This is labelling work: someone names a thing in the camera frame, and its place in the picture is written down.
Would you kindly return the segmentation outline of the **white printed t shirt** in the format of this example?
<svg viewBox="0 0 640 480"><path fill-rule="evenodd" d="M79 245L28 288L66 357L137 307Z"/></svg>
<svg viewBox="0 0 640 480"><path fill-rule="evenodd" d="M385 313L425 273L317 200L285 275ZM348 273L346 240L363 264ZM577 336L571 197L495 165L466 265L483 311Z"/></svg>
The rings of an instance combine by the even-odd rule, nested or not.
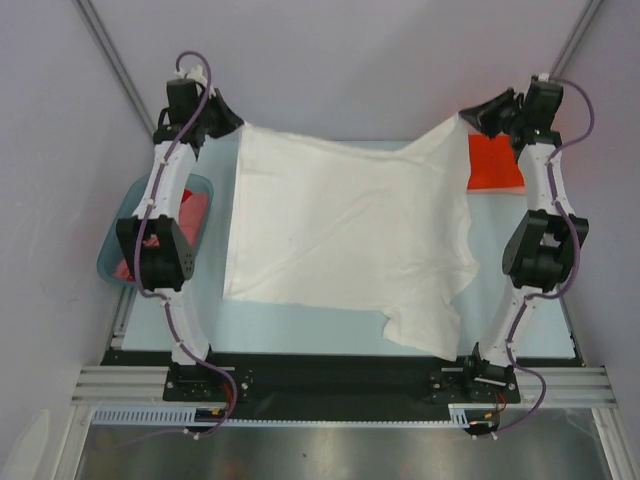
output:
<svg viewBox="0 0 640 480"><path fill-rule="evenodd" d="M453 360L475 278L468 130L452 116L397 150L253 125L239 138L223 294L386 317L383 335Z"/></svg>

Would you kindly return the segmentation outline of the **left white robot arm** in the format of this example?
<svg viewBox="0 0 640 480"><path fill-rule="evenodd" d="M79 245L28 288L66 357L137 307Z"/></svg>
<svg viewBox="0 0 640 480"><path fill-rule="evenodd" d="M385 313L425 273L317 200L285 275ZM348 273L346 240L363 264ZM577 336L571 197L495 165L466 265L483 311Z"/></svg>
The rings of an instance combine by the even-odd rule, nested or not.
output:
<svg viewBox="0 0 640 480"><path fill-rule="evenodd" d="M166 85L168 106L154 132L154 163L131 216L116 222L116 236L140 294L157 299L173 340L172 362L192 366L186 387L197 398L214 397L221 376L202 365L210 351L191 299L196 253L179 226L187 180L205 142L244 125L218 89L179 78Z"/></svg>

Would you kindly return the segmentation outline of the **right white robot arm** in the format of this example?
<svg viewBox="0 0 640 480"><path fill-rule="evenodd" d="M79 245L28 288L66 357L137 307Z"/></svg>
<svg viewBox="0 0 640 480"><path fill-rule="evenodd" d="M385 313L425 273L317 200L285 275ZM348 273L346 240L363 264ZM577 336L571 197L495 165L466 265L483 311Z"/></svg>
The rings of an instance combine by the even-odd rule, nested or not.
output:
<svg viewBox="0 0 640 480"><path fill-rule="evenodd" d="M562 297L572 286L589 233L575 214L564 185L561 160L567 148L553 127L567 81L532 77L526 93L513 89L460 111L488 139L508 137L526 189L527 210L502 256L503 298L490 327L466 359L463 393L484 401L513 375L522 331L541 300Z"/></svg>

